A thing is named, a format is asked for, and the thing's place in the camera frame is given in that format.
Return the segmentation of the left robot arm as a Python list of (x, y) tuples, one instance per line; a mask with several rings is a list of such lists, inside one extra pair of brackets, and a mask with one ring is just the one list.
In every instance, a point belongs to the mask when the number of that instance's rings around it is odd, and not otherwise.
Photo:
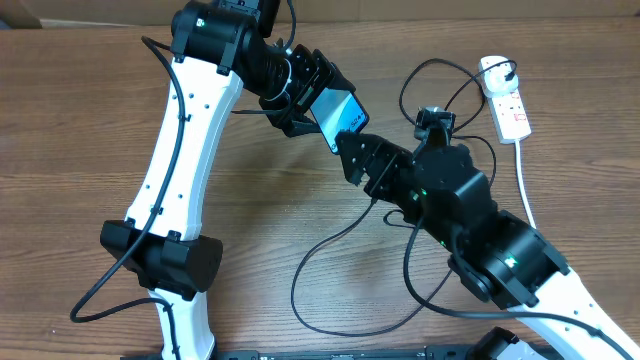
[(369, 120), (354, 86), (321, 52), (268, 44), (278, 9), (275, 1), (191, 1), (175, 14), (171, 85), (149, 168), (125, 217), (101, 230), (101, 245), (158, 310), (164, 359), (210, 359), (216, 349), (206, 293), (223, 246), (202, 234), (202, 209), (241, 93), (256, 94), (258, 113), (285, 135), (319, 133), (331, 151), (338, 133)]

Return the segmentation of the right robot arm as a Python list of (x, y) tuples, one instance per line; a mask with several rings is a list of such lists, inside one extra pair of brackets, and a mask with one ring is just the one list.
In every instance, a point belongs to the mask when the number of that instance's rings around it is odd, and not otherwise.
[(477, 320), (515, 318), (565, 359), (636, 359), (639, 347), (597, 304), (542, 234), (491, 198), (489, 181), (462, 144), (441, 132), (409, 151), (373, 134), (336, 137), (346, 179), (397, 205), (452, 256), (463, 285), (496, 312), (431, 309)]

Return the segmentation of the Samsung Galaxy smartphone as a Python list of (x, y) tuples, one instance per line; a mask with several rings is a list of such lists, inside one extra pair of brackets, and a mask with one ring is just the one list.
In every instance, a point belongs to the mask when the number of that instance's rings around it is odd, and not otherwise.
[(370, 119), (358, 98), (347, 90), (324, 89), (310, 110), (335, 155), (339, 154), (336, 136), (340, 132), (359, 133)]

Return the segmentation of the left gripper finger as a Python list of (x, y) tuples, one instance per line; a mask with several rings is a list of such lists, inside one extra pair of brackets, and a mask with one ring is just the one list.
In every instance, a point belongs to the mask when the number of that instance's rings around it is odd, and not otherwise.
[(330, 70), (329, 80), (327, 82), (326, 88), (332, 90), (348, 91), (350, 93), (354, 93), (356, 91), (356, 87), (352, 82), (344, 77), (338, 67), (333, 67)]
[(285, 124), (282, 131), (289, 138), (321, 132), (319, 125), (311, 120), (291, 120)]

